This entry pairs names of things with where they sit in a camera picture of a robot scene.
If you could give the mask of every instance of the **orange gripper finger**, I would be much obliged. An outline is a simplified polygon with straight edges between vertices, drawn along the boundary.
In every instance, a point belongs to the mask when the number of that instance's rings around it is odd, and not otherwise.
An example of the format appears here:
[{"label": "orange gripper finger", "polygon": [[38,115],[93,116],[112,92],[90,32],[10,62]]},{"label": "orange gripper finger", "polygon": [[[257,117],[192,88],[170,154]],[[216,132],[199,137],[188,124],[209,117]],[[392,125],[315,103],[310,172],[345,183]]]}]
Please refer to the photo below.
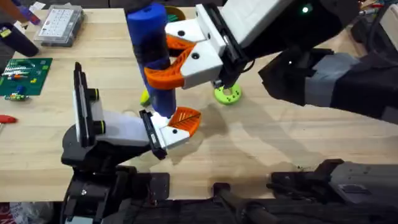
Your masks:
[{"label": "orange gripper finger", "polygon": [[166,70],[144,68],[148,84],[158,90],[171,90],[177,87],[183,87],[184,78],[182,77],[180,69],[193,50],[193,47],[194,46],[184,50]]},{"label": "orange gripper finger", "polygon": [[179,39],[178,37],[173,37],[171,35],[166,36],[166,43],[170,49],[175,49],[175,50],[186,50],[195,45],[195,43],[182,40]]},{"label": "orange gripper finger", "polygon": [[192,137],[199,128],[200,120],[201,113],[199,111],[179,106],[169,121],[169,126],[188,131]]}]

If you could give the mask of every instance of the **wooden tabletop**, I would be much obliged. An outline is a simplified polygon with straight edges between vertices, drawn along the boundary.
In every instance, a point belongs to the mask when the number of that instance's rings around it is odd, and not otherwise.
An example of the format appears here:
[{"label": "wooden tabletop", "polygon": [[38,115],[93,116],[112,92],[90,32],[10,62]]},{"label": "wooden tabletop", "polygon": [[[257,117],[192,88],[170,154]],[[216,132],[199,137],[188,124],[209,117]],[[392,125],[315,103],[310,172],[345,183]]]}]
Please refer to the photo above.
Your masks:
[{"label": "wooden tabletop", "polygon": [[[193,17],[192,8],[184,9]],[[103,108],[134,116],[144,89],[122,9],[87,9],[72,48],[45,48],[54,58],[42,94],[26,103],[0,100],[0,114],[19,119],[0,130],[0,202],[62,200],[72,168],[60,162],[62,138],[74,123],[72,71],[79,61]],[[44,18],[46,11],[38,13]],[[34,26],[27,36],[33,37]],[[360,55],[347,31],[322,44]],[[367,164],[398,163],[398,126],[352,113],[271,98],[257,74],[275,55],[257,60],[239,78],[243,98],[223,106],[210,84],[177,90],[177,103],[200,110],[202,124],[186,145],[158,161],[151,153],[126,162],[140,172],[169,172],[170,198],[205,198],[214,182],[229,182],[245,197],[270,197],[269,174],[313,169],[328,158]]]}]

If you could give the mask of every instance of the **plastic storage box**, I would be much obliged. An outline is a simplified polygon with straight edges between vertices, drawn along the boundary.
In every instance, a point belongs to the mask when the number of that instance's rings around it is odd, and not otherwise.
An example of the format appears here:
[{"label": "plastic storage box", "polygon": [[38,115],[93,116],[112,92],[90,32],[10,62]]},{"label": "plastic storage box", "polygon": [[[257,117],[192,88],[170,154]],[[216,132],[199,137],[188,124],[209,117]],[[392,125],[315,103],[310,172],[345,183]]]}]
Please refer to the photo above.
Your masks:
[{"label": "plastic storage box", "polygon": [[34,40],[42,46],[71,47],[84,18],[81,6],[52,5]]}]

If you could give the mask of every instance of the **circuit board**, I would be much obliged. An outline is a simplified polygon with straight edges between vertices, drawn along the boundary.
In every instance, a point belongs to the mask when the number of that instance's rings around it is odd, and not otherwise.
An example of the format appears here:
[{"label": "circuit board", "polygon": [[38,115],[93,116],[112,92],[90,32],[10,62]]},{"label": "circuit board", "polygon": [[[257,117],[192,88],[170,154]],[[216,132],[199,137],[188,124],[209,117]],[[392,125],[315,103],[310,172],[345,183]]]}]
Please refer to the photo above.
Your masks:
[{"label": "circuit board", "polygon": [[[51,63],[52,58],[11,59],[0,76],[0,96],[15,93],[18,86],[24,87],[24,95],[40,95]],[[12,74],[21,78],[10,80]]]}]

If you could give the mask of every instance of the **screw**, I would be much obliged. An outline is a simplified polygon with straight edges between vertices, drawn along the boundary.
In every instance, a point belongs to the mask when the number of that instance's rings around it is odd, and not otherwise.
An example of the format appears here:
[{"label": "screw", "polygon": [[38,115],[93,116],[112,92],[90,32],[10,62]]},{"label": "screw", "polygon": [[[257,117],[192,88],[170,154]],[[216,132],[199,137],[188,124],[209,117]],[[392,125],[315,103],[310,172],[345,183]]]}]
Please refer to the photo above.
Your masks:
[{"label": "screw", "polygon": [[192,58],[193,59],[198,59],[200,56],[199,56],[199,54],[198,53],[193,53],[192,54]]},{"label": "screw", "polygon": [[212,83],[213,83],[214,88],[219,88],[223,84],[223,82],[221,80],[215,80]]},{"label": "screw", "polygon": [[178,34],[180,37],[183,37],[183,36],[185,35],[185,32],[184,32],[184,30],[180,30],[180,31],[177,32],[177,34]]}]

